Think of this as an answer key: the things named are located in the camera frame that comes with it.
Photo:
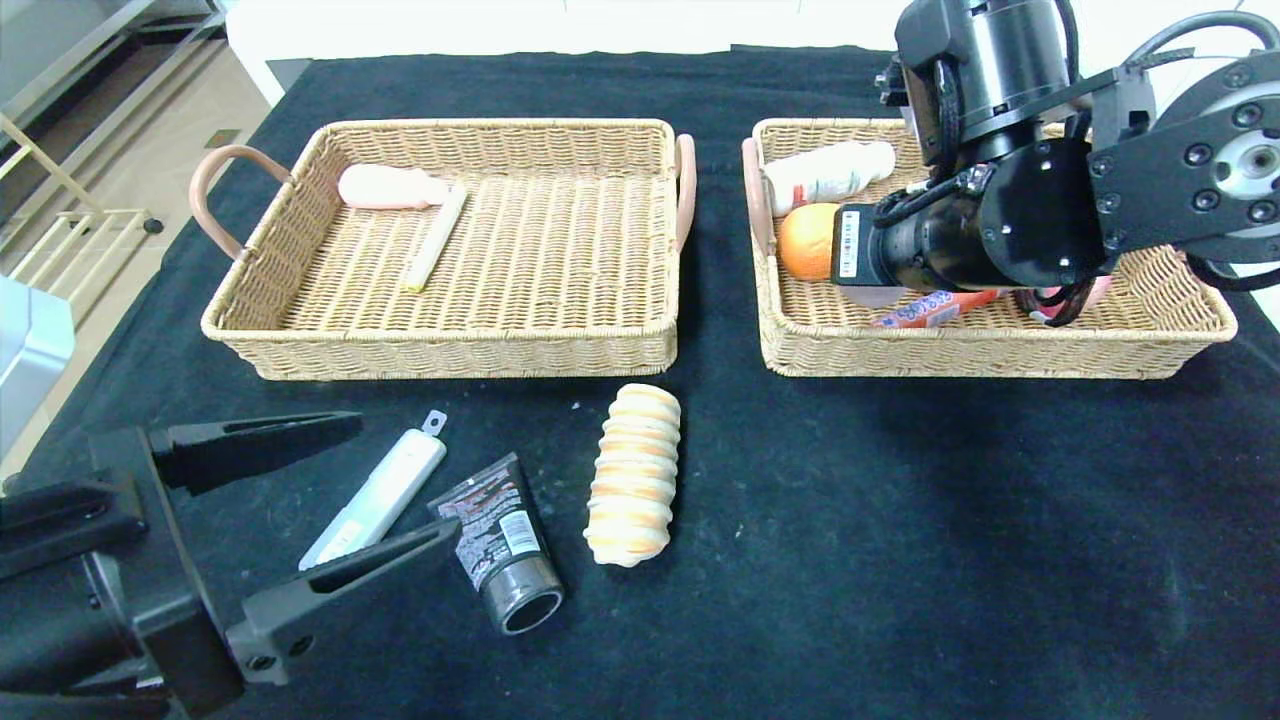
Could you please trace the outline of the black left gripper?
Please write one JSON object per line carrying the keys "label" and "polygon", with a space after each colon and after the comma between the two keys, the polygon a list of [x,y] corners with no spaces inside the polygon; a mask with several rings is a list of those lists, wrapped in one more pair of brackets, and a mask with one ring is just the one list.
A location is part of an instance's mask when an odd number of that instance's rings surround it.
{"label": "black left gripper", "polygon": [[460,520],[251,594],[225,633],[229,651],[165,488],[204,495],[362,429],[362,413],[329,411],[115,430],[91,441],[82,477],[5,496],[3,716],[205,717],[237,701],[244,679],[288,684],[311,651],[407,597],[404,580],[453,556]]}

